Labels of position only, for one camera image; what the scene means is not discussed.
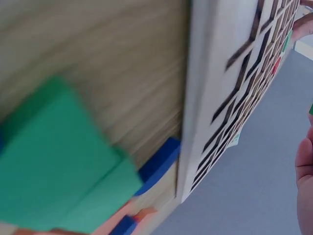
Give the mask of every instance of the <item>wooden surface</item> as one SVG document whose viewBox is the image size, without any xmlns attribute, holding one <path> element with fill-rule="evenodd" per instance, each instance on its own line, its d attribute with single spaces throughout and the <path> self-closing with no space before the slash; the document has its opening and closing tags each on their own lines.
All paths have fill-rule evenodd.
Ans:
<svg viewBox="0 0 313 235">
<path fill-rule="evenodd" d="M 137 167 L 179 135 L 187 1 L 0 2 L 0 118 L 62 73 Z"/>
</svg>

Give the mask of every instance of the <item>orange piece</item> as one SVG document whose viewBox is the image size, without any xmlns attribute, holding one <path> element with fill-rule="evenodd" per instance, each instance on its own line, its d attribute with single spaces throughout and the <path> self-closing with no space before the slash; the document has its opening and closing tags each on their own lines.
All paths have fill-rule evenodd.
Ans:
<svg viewBox="0 0 313 235">
<path fill-rule="evenodd" d="M 91 235 L 108 235 L 121 219 L 131 212 L 132 202 L 128 201 L 122 208 L 120 208 L 110 219 L 97 228 Z"/>
<path fill-rule="evenodd" d="M 142 229 L 150 222 L 153 216 L 157 213 L 157 210 L 153 207 L 148 207 L 139 211 L 138 214 L 134 215 L 134 220 L 138 223 L 137 227 L 133 231 L 132 235 L 138 235 Z"/>
</svg>

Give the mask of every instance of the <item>hand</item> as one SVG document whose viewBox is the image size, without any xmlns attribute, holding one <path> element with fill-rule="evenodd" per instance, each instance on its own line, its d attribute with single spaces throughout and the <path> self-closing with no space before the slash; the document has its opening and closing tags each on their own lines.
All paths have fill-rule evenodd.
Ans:
<svg viewBox="0 0 313 235">
<path fill-rule="evenodd" d="M 313 116 L 309 114 L 313 125 Z M 313 234 L 313 126 L 299 145 L 296 159 L 296 182 L 298 187 L 297 215 L 303 235 Z"/>
<path fill-rule="evenodd" d="M 301 0 L 300 5 L 313 8 L 313 0 Z M 296 20 L 292 30 L 291 39 L 294 42 L 307 35 L 313 34 L 313 13 Z"/>
</svg>

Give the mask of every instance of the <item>green tag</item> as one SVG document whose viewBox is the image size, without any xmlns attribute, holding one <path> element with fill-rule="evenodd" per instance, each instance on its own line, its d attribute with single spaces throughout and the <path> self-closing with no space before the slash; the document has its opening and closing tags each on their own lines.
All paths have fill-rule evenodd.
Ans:
<svg viewBox="0 0 313 235">
<path fill-rule="evenodd" d="M 289 32 L 289 34 L 288 34 L 288 36 L 287 36 L 287 38 L 286 38 L 286 41 L 285 41 L 285 44 L 284 44 L 284 48 L 283 48 L 283 52 L 285 52 L 286 49 L 287 49 L 287 46 L 288 46 L 289 41 L 290 41 L 290 39 L 291 39 L 291 35 L 292 35 L 292 30 Z"/>
</svg>

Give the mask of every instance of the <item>green foam block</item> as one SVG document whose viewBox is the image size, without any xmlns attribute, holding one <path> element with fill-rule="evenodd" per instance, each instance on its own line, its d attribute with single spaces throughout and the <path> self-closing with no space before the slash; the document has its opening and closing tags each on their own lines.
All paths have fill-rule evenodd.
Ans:
<svg viewBox="0 0 313 235">
<path fill-rule="evenodd" d="M 122 176 L 125 182 L 138 189 L 140 180 L 131 162 L 111 148 L 59 77 L 41 86 L 1 128 L 5 148 L 0 155 L 0 220 L 50 230 L 64 224 L 89 196 L 117 210 L 122 206 L 119 200 L 108 202 L 105 196 L 94 196 L 93 190 L 105 188 L 104 182 L 109 188 L 110 174 L 122 166 L 128 170 Z M 74 220 L 71 228 L 78 231 Z"/>
<path fill-rule="evenodd" d="M 59 227 L 87 234 L 93 232 L 136 193 L 134 188 L 140 189 L 141 185 L 135 168 L 123 154 L 122 162 L 99 182 Z"/>
</svg>

